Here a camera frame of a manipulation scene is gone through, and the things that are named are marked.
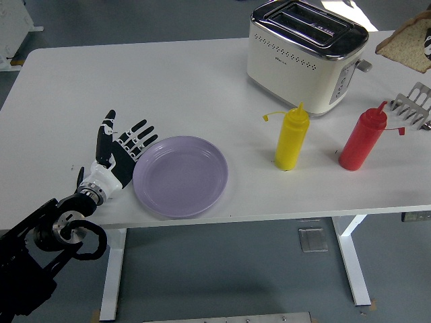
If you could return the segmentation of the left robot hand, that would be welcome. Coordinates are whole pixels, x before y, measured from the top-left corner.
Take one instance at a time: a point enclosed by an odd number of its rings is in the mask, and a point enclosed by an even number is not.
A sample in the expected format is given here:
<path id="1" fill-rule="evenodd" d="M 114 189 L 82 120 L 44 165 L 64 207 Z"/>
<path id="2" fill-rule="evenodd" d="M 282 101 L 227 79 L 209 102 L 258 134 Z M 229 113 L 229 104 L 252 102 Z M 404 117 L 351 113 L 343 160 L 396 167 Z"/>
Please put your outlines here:
<path id="1" fill-rule="evenodd" d="M 80 180 L 77 192 L 91 196 L 101 205 L 130 183 L 137 160 L 158 135 L 146 119 L 114 138 L 116 112 L 110 110 L 102 121 L 96 141 L 95 161 L 90 175 Z"/>

